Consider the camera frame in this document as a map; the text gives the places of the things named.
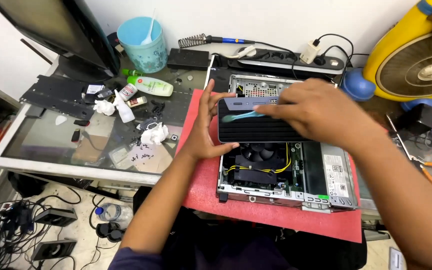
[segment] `floor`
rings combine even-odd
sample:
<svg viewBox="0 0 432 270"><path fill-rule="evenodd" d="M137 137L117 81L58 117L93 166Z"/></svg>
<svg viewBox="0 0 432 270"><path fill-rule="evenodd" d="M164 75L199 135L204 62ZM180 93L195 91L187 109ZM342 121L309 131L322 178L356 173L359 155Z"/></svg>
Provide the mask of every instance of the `floor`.
<svg viewBox="0 0 432 270"><path fill-rule="evenodd" d="M95 231L89 226L88 223L88 217L90 212L93 210L93 204L91 202L91 199L93 197L92 194L79 191L78 192L81 195L81 203L76 205L69 205L57 198L48 198L45 200L46 205L51 205L55 208L61 208L61 209L71 209L74 207L76 215L78 216L78 220L69 224L66 227L63 227L61 230L61 227L52 226L48 232L43 236L43 241L55 241L57 239L63 240L63 239L73 239L77 240L77 244L72 252L72 256L75 258L76 266L74 269L80 270L82 267L84 267L87 263L91 261L95 261L98 258L98 254L95 255L95 249L96 249L96 243L98 243L99 247L103 248L110 248L111 249L98 249L101 252L101 256L99 257L99 260L93 264L87 265L84 267L84 270L90 270L90 269L107 269L109 264L111 263L111 260L116 253L119 243L115 244L112 242L109 242L107 239L100 239L98 236L96 236ZM65 200L68 201L76 201L77 197L76 195L71 192L66 187L56 185L53 183L49 183L46 185L45 191L35 197L30 198L31 201L36 201L41 197L47 196L47 195L59 195L63 197ZM99 201L102 197L97 196L96 201ZM125 204L121 201L112 200L109 198L106 198L103 200L104 202L114 202L117 204ZM98 220L98 218L93 215L92 222L94 225L101 222ZM381 270L381 269L388 269L388 260L389 260L389 248L393 247L397 249L396 243L393 241L393 239L389 240L379 240L379 241L371 241L368 242L368 260L365 267L363 267L364 270ZM31 257L32 249L27 252L27 255ZM47 260L43 264L42 270L49 270L51 267L58 261L59 259L52 259ZM18 269L18 270L27 270L30 265L29 263L24 259L23 256L19 257L15 262L11 264L11 267ZM70 258L66 258L62 261L60 261L54 268L54 270L60 270L60 269L73 269L73 261Z"/></svg>

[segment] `crumpled tissue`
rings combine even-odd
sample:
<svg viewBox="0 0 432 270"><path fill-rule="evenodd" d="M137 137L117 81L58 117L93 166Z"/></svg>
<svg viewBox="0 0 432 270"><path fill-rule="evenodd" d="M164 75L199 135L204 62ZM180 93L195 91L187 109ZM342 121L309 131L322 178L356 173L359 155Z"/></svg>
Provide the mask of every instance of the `crumpled tissue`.
<svg viewBox="0 0 432 270"><path fill-rule="evenodd" d="M107 116L114 114L115 108L111 102L106 100L96 100L95 103L96 105L93 107L93 110L96 112Z"/></svg>
<svg viewBox="0 0 432 270"><path fill-rule="evenodd" d="M141 143L160 145L168 137L168 127L163 123L158 123L152 129L145 130L141 135Z"/></svg>

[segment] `fan grille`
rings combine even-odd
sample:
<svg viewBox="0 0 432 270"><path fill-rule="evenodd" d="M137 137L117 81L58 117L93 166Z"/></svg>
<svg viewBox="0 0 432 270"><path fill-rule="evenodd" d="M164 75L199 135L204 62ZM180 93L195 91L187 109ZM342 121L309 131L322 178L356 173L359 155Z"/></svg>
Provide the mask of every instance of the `fan grille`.
<svg viewBox="0 0 432 270"><path fill-rule="evenodd" d="M376 73L378 86L400 97L432 96L432 34L412 40L390 54Z"/></svg>

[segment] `blue brush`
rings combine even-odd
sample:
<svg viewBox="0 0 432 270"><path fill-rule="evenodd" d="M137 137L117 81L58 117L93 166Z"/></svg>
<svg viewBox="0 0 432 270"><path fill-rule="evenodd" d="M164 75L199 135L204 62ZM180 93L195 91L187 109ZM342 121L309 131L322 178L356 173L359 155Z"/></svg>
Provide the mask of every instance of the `blue brush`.
<svg viewBox="0 0 432 270"><path fill-rule="evenodd" d="M255 112L253 110L253 111L250 111L250 112L247 112L247 113L243 113L243 114L237 114L237 115L230 114L230 115L226 115L225 117L223 117L223 119L221 119L221 121L223 123L228 123L228 122L232 122L232 121L234 121L236 119L243 119L243 118L249 118L249 117L261 117L261 116L264 116L264 114L257 113L257 112Z"/></svg>

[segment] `green bottle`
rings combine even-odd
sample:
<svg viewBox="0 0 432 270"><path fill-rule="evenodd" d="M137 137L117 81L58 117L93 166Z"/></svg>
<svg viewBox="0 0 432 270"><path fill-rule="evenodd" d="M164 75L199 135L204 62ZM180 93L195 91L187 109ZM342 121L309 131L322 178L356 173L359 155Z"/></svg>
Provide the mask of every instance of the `green bottle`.
<svg viewBox="0 0 432 270"><path fill-rule="evenodd" d="M129 69L122 69L122 72L126 76L143 76L144 73L139 70L129 70Z"/></svg>

